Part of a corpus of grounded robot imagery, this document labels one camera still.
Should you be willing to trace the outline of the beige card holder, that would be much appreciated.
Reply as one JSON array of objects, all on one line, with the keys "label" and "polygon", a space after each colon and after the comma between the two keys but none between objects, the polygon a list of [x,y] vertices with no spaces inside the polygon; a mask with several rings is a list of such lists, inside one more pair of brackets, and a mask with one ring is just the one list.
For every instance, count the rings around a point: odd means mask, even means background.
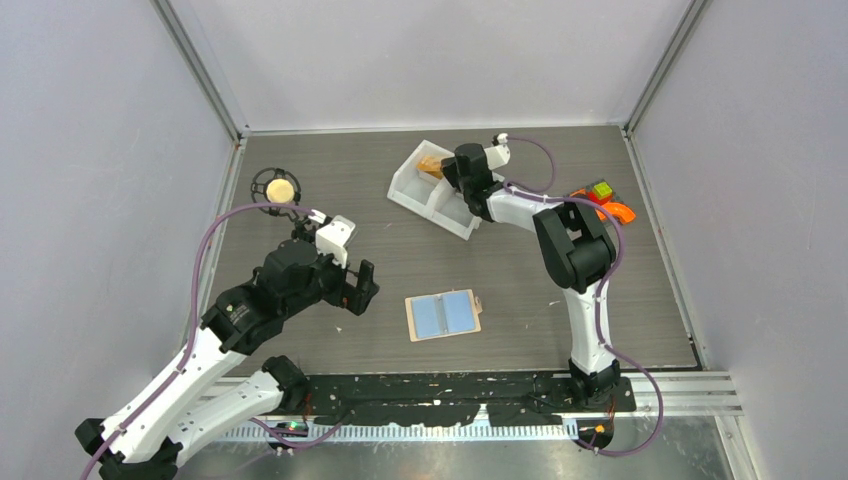
[{"label": "beige card holder", "polygon": [[404,300],[411,342],[481,331],[482,304],[471,289],[407,297]]}]

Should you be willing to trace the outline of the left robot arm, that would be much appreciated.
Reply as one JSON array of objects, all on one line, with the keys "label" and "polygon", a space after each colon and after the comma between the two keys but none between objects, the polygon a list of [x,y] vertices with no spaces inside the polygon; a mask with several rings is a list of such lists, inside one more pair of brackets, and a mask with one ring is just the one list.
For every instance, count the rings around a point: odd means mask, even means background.
[{"label": "left robot arm", "polygon": [[249,419],[275,409],[298,412],[309,383],[284,355],[268,358],[230,391],[207,402],[201,397],[305,309],[326,303],[363,314],[379,291],[374,270],[362,260],[352,272],[304,240],[282,242],[250,280],[217,297],[181,353],[136,398],[76,428],[92,457],[82,476],[172,479],[196,453]]}]

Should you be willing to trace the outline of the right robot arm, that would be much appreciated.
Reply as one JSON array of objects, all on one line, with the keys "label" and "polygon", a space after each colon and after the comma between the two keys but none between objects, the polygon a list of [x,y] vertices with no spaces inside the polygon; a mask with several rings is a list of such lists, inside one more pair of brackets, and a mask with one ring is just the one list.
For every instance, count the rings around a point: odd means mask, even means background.
[{"label": "right robot arm", "polygon": [[586,197],[548,196],[497,179],[495,169],[509,158],[504,143],[467,143],[441,160],[440,171],[472,215],[535,234],[547,274],[568,309],[570,396],[580,408],[596,410],[621,377],[607,305],[609,280],[623,250],[621,233],[608,231],[603,222],[611,213]]}]

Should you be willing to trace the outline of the white two-compartment bin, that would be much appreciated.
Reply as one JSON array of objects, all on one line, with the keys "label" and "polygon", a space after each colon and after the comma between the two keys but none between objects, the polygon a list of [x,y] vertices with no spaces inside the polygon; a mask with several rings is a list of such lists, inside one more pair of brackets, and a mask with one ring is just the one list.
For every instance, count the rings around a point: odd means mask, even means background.
[{"label": "white two-compartment bin", "polygon": [[482,219],[474,216],[462,195],[446,179],[437,178],[418,168],[420,160],[438,160],[452,153],[428,140],[423,140],[393,174],[387,198],[407,210],[431,221],[463,240],[468,240]]}]

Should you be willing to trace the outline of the orange toy with blocks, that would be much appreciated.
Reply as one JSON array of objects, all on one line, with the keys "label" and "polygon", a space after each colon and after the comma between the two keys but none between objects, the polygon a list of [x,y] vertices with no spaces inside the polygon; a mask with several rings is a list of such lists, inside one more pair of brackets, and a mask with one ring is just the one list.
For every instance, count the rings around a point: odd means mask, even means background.
[{"label": "orange toy with blocks", "polygon": [[571,197],[585,198],[600,205],[621,225],[628,225],[636,219],[636,213],[627,205],[617,191],[603,179],[594,181],[570,193]]}]

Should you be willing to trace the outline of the microphone on black tripod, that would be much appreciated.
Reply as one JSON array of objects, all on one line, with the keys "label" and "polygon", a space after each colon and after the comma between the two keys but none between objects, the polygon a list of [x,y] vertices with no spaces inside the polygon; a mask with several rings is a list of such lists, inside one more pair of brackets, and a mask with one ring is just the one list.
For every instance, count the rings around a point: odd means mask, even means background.
[{"label": "microphone on black tripod", "polygon": [[[302,188],[299,180],[282,168],[268,167],[259,170],[252,178],[250,195],[253,203],[291,204],[299,206]],[[281,207],[262,207],[261,212],[285,218],[293,224],[291,237],[297,240],[315,241],[316,227],[306,213],[299,213]]]}]

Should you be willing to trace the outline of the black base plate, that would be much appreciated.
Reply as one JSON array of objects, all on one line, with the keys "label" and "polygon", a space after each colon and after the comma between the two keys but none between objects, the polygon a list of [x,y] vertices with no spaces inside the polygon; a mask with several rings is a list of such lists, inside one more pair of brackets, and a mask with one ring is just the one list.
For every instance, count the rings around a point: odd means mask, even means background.
[{"label": "black base plate", "polygon": [[592,397],[565,372],[501,371],[311,375],[277,415],[310,416],[320,425],[451,427],[486,413],[491,425],[546,426],[564,414],[631,413],[628,379]]}]

